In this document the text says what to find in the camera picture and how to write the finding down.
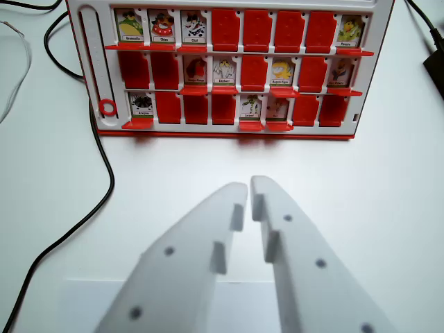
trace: cartoon character picture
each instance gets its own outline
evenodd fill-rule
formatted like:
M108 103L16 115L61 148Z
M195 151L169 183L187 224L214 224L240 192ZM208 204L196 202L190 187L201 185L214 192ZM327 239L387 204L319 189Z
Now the cartoon character picture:
M364 23L362 18L356 15L344 15L338 34L337 46L358 47L361 41Z
M131 114L133 117L153 117L153 101L145 93L129 92Z
M289 86L293 82L294 64L291 59L274 59L271 66L271 85Z
M184 55L185 84L206 85L207 63L199 55Z
M174 43L174 17L168 10L149 10L151 41Z
M234 85L236 64L230 58L213 59L213 83L215 85Z
M352 60L333 59L332 70L328 78L328 87L348 87L350 84L351 72L353 69Z
M269 97L266 107L266 120L286 120L289 111L289 102L286 99Z
M144 29L139 16L133 9L116 9L117 33L121 42L143 42Z
M261 117L261 101L257 95L241 97L240 119L258 120Z
M207 20L200 11L182 10L182 41L184 44L206 44Z

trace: black cable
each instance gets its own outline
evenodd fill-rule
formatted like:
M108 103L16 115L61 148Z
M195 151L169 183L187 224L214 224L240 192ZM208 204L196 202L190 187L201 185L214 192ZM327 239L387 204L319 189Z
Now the black cable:
M430 22L429 18L426 14L421 10L421 8L413 2L413 0L405 0L407 3L421 16L421 18L425 21L425 23L429 26L430 30L435 29L434 25Z
M49 27L48 31L45 34L45 38L54 29L54 27L57 25L57 23L59 23L63 19L63 17L65 17L66 15L67 15L67 12L62 14L54 22L54 24L52 24ZM52 56L52 53L49 51L49 49L46 49L46 51L50 55L51 59L55 62L55 64L59 68L61 68L61 70L63 70L68 75L71 75L74 78L79 79L79 75L75 74L75 73L72 73L67 68L64 68ZM105 202L111 197L111 193L112 193L112 191L114 189L114 184L115 184L114 173L112 172L112 167L111 167L110 161L108 161L106 153L103 150L102 143L100 142L99 134L97 133L97 126L96 126L96 121L94 119L94 112L93 112L91 103L89 104L89 122L91 123L91 129L92 129L92 133L94 135L94 140L96 141L96 144L97 144L97 148L99 149L100 155L102 156L102 159L103 159L103 163L105 163L106 169L108 170L108 174L110 176L110 186L108 187L108 190L106 191L105 195L102 197L102 199L99 201L99 203L91 210L91 212L89 212L83 219L81 219L79 222L77 222L77 224L74 227L72 227L71 229L69 229L68 232L66 232L63 236L61 236L61 238L59 238L57 241L55 241L50 246L48 246L34 260L34 262L32 263L31 267L28 270L28 273L26 274L26 277L25 277L23 285L22 285L22 287L20 289L19 295L17 296L17 300L15 301L14 307L13 307L13 309L11 311L11 314L9 315L9 319L6 322L6 325L5 325L4 329L3 329L3 333L9 333L9 331L11 331L11 329L12 329L12 327L14 325L14 322L15 322L15 320L17 318L17 315L19 314L20 308L22 307L22 303L23 303L23 300L25 298L26 291L27 291L27 289L29 287L29 284L31 283L31 279L32 279L32 277L34 275L34 272L38 268L38 266L39 266L40 262L43 260L43 258L45 258L52 250L57 248L57 246L59 246L61 243L63 243L65 240L67 240L73 233L75 233L75 231L77 231L82 225L84 225L95 213L97 213L102 208L102 206L105 204Z
M37 5L31 5L29 3L23 3L18 1L11 1L11 0L0 0L0 3L4 3L5 5L12 5L12 6L18 6L28 9L35 9L35 10L54 10L60 5L62 0L57 0L55 3L49 6L37 6Z
M444 53L444 39L441 37L438 29L430 22L429 18L424 14L421 8L413 2L413 0L405 0L425 21L426 25L428 25L430 29L430 34L432 34L433 41L436 45L436 48Z
M63 14L61 14L61 16L59 16L54 23L52 23L52 25L48 28L48 30L46 31L46 33L44 34L43 37L43 45L44 45L44 49L46 50L46 53L48 53L48 56L51 58L51 60L55 63L55 65L60 68L61 70L63 70L66 74L68 74L69 76L76 78L76 79L83 79L82 75L76 74L73 71L70 71L68 68L66 68L65 66L63 66L62 64L60 64L56 58L54 58L54 55L52 54L51 50L49 49L49 38L51 36L51 33L53 32L54 28L60 23L60 21L62 21L66 16L68 16L68 12L64 12Z

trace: yellow cartoon character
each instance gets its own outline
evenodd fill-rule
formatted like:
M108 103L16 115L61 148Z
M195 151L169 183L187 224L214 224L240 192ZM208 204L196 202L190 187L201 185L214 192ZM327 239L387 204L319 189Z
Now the yellow cartoon character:
M143 35L144 30L142 25L136 20L133 11L124 12L122 16L125 18L119 22L120 30L127 36L140 36Z
M291 73L291 67L286 61L278 60L273 63L272 68L273 68L273 75L276 78L283 78L285 80L289 80L290 77L293 75Z
M361 37L362 21L360 18L353 17L344 23L343 30L339 31L338 41L351 42Z

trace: gripper jaw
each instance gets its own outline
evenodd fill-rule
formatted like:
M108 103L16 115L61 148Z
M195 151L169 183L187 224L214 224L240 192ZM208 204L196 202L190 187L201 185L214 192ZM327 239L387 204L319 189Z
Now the gripper jaw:
M248 187L231 183L195 207L142 254L96 333L203 333L216 274L227 271Z
M253 220L273 264L282 333L396 333L298 204L275 181L251 179Z

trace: cartoon cow picture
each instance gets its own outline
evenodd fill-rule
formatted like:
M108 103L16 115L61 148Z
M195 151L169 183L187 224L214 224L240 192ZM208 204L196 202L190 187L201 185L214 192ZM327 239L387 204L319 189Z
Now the cartoon cow picture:
M205 37L205 24L197 13L188 13L187 21L183 24L183 33L188 37Z

